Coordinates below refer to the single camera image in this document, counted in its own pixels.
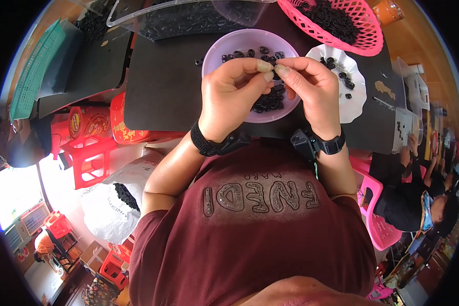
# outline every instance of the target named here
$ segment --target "black jacket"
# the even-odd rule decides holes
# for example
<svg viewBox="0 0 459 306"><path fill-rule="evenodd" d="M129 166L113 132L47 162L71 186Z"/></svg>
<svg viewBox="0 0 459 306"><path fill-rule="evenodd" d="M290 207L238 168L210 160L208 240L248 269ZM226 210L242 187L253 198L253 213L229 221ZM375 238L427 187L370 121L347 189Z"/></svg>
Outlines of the black jacket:
<svg viewBox="0 0 459 306"><path fill-rule="evenodd" d="M384 186L374 213L400 231L416 232L422 221L422 193L427 190L418 157L413 158L411 183L401 183L404 171L405 167L399 164Z"/></svg>

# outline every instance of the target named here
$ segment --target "white plate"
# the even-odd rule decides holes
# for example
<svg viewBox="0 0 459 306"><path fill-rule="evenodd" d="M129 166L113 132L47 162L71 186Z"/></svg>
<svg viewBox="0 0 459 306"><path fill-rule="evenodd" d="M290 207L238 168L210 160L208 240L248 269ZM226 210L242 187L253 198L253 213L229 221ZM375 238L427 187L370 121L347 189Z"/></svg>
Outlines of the white plate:
<svg viewBox="0 0 459 306"><path fill-rule="evenodd" d="M339 94L338 101L340 107L340 123L351 123L355 118L362 114L362 107L366 103L366 80L359 71L355 60L345 54L345 51L327 46L325 44L312 48L307 57L320 61L322 57L335 59L336 68L332 71L338 76L340 72L346 72L347 77L355 84L353 90L345 87L343 79L338 78ZM345 94L351 94L352 98L347 99Z"/></svg>

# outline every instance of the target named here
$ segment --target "fingernail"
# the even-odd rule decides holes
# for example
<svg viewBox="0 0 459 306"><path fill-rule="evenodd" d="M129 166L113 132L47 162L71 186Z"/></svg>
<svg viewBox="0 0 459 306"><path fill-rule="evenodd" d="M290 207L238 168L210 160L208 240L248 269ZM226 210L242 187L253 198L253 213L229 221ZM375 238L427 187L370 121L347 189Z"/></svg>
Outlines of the fingernail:
<svg viewBox="0 0 459 306"><path fill-rule="evenodd" d="M274 73L272 71L266 72L263 74L263 78L269 83L274 78Z"/></svg>
<svg viewBox="0 0 459 306"><path fill-rule="evenodd" d="M270 70L272 70L272 65L270 63L257 59L257 71L258 72L268 72Z"/></svg>
<svg viewBox="0 0 459 306"><path fill-rule="evenodd" d="M275 72L277 72L277 74L279 75L279 77L283 78L283 77L287 77L289 75L289 68L287 68L286 66L284 65L279 65L279 64L276 64L274 66L274 70Z"/></svg>

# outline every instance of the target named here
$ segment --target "window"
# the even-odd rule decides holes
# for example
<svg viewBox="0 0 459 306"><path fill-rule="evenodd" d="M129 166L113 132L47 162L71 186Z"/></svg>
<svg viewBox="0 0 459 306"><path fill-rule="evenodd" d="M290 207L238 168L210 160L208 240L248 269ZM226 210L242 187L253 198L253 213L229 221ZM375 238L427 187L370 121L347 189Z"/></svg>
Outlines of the window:
<svg viewBox="0 0 459 306"><path fill-rule="evenodd" d="M43 200L37 166L0 171L0 225L7 229L25 211Z"/></svg>

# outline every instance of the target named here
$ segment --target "green plastic basket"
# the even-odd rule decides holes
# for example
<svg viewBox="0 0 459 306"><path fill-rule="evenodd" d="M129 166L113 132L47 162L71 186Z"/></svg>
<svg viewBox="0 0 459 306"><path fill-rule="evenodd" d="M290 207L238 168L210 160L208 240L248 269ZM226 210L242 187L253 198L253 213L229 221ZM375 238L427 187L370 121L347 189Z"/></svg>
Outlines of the green plastic basket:
<svg viewBox="0 0 459 306"><path fill-rule="evenodd" d="M17 82L10 105L10 121L30 117L46 69L65 37L58 19L37 42Z"/></svg>

